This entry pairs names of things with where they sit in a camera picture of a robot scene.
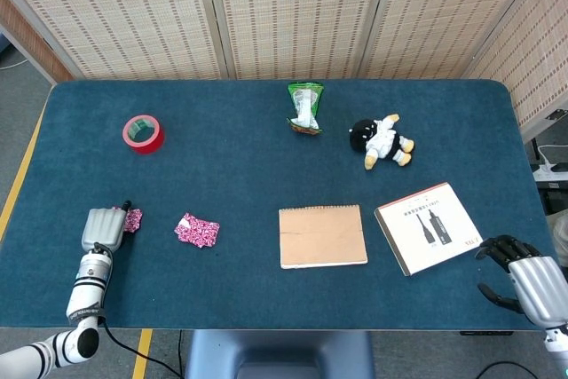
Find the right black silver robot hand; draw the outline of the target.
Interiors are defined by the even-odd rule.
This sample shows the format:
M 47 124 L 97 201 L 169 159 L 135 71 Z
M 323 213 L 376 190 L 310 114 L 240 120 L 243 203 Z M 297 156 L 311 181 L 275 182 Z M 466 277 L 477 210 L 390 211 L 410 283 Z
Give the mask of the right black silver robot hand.
M 477 285 L 492 304 L 523 314 L 542 329 L 567 327 L 567 281 L 553 257 L 542 255 L 532 244 L 503 234 L 483 241 L 475 255 L 490 257 L 509 277 L 514 298 L 494 292 L 488 285 Z

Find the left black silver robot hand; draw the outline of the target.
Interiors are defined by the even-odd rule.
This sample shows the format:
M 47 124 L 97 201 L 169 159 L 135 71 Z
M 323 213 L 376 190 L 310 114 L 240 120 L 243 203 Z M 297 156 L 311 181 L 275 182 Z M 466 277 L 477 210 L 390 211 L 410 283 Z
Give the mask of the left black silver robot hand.
M 120 208 L 90 209 L 82 235 L 82 247 L 85 252 L 95 249 L 95 244 L 103 245 L 112 252 L 122 245 L 122 236 L 131 201 L 126 201 Z

